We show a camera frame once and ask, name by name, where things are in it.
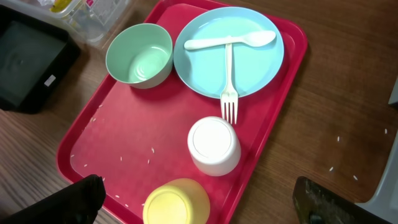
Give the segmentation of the red snack wrapper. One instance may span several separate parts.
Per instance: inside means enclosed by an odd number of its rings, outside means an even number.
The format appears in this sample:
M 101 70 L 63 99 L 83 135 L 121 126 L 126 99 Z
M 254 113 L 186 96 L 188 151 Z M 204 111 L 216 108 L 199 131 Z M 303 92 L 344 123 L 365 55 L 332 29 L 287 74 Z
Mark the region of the red snack wrapper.
M 92 8 L 95 5 L 96 0 L 85 0 L 88 7 Z

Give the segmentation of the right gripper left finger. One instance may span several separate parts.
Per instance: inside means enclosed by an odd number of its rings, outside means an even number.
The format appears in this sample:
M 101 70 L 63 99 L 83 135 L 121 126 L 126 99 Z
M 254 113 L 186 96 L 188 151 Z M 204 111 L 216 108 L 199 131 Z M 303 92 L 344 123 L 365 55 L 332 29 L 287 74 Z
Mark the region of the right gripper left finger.
M 91 174 L 1 220 L 3 224 L 92 224 L 104 204 L 103 178 Z

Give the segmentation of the white plastic cup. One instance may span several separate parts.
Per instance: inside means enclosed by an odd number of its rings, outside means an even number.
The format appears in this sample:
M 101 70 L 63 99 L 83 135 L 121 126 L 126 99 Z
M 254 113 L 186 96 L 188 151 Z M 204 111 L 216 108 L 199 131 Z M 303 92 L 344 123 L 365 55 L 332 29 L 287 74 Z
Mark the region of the white plastic cup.
M 210 176 L 229 174 L 241 158 L 241 145 L 232 125 L 216 116 L 199 119 L 188 132 L 187 145 L 198 170 Z

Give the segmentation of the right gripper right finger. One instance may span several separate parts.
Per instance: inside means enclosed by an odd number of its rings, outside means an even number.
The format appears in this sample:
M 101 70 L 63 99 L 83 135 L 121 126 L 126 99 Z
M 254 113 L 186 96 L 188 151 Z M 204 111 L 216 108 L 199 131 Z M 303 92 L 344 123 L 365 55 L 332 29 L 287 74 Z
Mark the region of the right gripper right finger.
M 297 178 L 292 200 L 300 224 L 389 223 L 304 176 Z

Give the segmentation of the yellow snack wrapper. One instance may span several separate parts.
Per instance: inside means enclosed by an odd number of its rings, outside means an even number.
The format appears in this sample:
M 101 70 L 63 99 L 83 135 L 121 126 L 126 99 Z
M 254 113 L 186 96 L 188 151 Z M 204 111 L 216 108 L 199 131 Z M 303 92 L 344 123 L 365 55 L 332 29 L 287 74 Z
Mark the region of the yellow snack wrapper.
M 55 0 L 52 7 L 50 8 L 51 12 L 62 12 L 72 0 Z

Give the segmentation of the yellow plastic cup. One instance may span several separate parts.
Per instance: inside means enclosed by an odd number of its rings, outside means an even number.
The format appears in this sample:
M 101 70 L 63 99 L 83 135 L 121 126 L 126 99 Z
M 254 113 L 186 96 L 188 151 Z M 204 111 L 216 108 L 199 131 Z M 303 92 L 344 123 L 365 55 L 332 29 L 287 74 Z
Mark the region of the yellow plastic cup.
M 145 224 L 206 224 L 210 208 L 205 189 L 192 179 L 181 178 L 150 193 L 142 219 Z

